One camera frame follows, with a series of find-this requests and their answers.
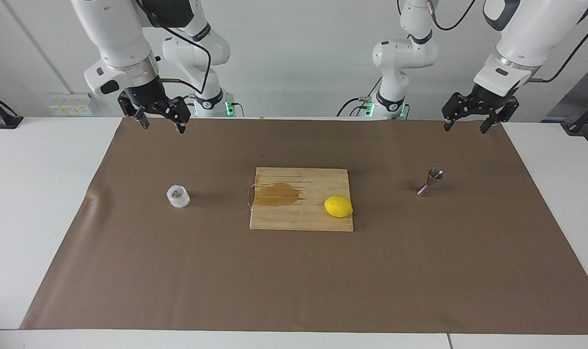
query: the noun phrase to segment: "brown paper sheet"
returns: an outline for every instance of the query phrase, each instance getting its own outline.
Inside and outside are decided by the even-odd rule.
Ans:
[[[348,169],[355,231],[250,230],[258,166]],[[125,119],[21,328],[588,334],[588,278],[501,127]]]

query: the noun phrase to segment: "lemon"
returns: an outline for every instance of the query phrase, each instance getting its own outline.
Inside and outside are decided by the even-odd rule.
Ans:
[[[352,203],[343,196],[331,196],[324,201],[324,208],[331,216],[338,218],[347,217],[352,214]]]

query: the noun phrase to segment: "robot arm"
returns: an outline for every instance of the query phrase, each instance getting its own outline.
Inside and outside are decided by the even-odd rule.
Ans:
[[[508,121],[520,105],[513,94],[529,82],[587,9],[588,0],[486,0],[484,16],[501,39],[474,78],[470,95],[456,92],[443,107],[445,130],[471,114],[489,116],[482,133]]]
[[[213,49],[214,57],[217,57],[215,61],[222,64],[229,58],[229,46],[210,30],[200,1],[143,0],[140,7],[146,9],[149,16],[134,0],[72,0],[72,6],[100,52],[101,59],[85,71],[87,84],[95,95],[110,95],[123,90],[117,100],[126,116],[135,117],[143,128],[148,128],[145,113],[159,114],[174,121],[179,132],[183,133],[190,111],[183,97],[167,97],[160,81],[157,59],[143,36],[142,22],[148,23],[147,18],[151,26],[184,28],[180,33],[194,42],[201,42],[207,49]],[[175,54],[169,55],[174,64],[179,63],[192,77],[192,85],[199,87],[203,85],[206,71],[201,71],[201,66],[207,66],[207,54],[203,51],[201,54],[196,50],[177,60]],[[209,81],[198,98],[221,92],[216,73],[210,71],[209,75],[212,77],[208,76]]]
[[[373,62],[382,71],[380,90],[372,99],[373,116],[393,119],[399,115],[409,84],[402,70],[425,68],[438,58],[427,0],[406,0],[400,23],[408,38],[378,42],[373,50]]]
[[[191,7],[194,18],[178,34],[207,49],[210,52],[210,66],[225,64],[231,55],[229,44],[207,22],[200,0],[191,0]],[[162,50],[165,59],[184,71],[193,86],[199,87],[194,104],[199,117],[234,115],[231,106],[234,97],[221,88],[218,75],[208,66],[205,51],[178,37],[167,38]],[[203,85],[208,69],[207,80]]]

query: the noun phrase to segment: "white table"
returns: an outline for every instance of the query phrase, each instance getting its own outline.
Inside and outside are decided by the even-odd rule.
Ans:
[[[0,130],[0,348],[588,348],[588,336],[16,331],[119,120],[29,118]],[[588,274],[588,143],[554,124],[504,128]]]

